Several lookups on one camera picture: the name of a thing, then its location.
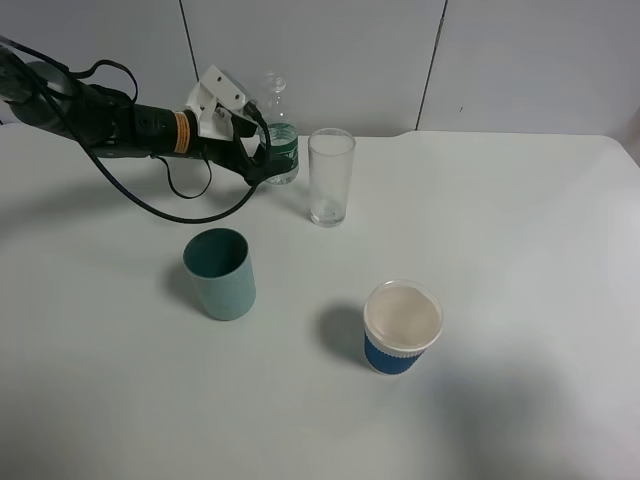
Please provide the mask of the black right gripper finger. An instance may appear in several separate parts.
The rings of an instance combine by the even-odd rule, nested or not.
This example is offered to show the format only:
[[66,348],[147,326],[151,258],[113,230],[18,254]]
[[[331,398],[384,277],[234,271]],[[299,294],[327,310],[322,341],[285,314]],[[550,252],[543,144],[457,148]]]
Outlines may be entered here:
[[240,141],[241,139],[253,138],[259,129],[259,125],[251,118],[232,113],[231,114],[232,139]]

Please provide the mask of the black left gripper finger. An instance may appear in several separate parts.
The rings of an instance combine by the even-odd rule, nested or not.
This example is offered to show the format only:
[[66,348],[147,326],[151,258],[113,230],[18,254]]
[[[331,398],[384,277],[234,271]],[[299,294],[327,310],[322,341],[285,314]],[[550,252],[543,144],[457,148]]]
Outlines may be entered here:
[[289,157],[276,153],[273,148],[267,149],[259,145],[254,156],[249,159],[242,177],[249,186],[257,186],[289,171]]

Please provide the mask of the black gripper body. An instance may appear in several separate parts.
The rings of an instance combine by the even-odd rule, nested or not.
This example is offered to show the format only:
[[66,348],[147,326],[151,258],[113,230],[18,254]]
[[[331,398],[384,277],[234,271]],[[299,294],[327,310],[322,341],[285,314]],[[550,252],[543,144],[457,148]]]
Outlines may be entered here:
[[199,133],[195,116],[192,119],[192,158],[210,161],[236,174],[242,175],[248,165],[248,155],[242,141],[232,139],[231,115],[223,120],[230,128],[230,139],[210,139]]

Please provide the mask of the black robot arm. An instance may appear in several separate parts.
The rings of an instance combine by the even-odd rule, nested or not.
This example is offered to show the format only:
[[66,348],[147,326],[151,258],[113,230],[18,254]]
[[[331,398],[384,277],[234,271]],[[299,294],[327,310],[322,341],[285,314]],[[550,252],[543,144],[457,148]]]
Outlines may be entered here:
[[88,83],[102,66],[67,66],[17,42],[1,40],[1,99],[23,123],[82,140],[99,158],[146,156],[205,159],[250,185],[291,171],[294,163],[266,141],[248,153],[246,141],[267,130],[244,88],[215,66],[189,93],[181,111],[146,106],[135,95]]

